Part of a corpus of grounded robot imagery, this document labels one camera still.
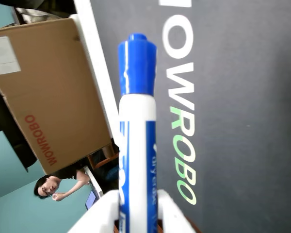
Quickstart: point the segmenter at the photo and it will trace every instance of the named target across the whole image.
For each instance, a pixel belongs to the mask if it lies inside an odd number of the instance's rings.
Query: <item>gray banner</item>
[[[204,233],[291,233],[291,0],[92,6],[117,104],[117,45],[141,32],[158,46],[159,188]]]

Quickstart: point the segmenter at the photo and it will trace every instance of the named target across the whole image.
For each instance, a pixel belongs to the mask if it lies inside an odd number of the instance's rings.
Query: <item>cardboard box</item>
[[[47,174],[110,143],[72,19],[0,29],[0,93]]]

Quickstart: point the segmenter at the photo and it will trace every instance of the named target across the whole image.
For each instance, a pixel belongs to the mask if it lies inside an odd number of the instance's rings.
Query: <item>dry erase marker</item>
[[[122,93],[119,229],[121,233],[156,233],[156,46],[145,35],[134,33],[118,46],[118,58]]]

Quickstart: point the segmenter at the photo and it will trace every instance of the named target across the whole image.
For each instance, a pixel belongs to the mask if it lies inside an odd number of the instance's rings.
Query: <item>marker cap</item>
[[[118,46],[121,94],[154,95],[156,46],[133,33]]]

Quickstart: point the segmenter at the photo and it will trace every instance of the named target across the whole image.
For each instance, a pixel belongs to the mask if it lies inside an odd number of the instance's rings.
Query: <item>person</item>
[[[66,193],[56,193],[62,180],[76,179],[78,182]],[[81,167],[72,164],[50,175],[41,177],[33,189],[33,193],[40,199],[53,196],[53,200],[61,201],[75,191],[88,184],[90,178],[85,174]]]

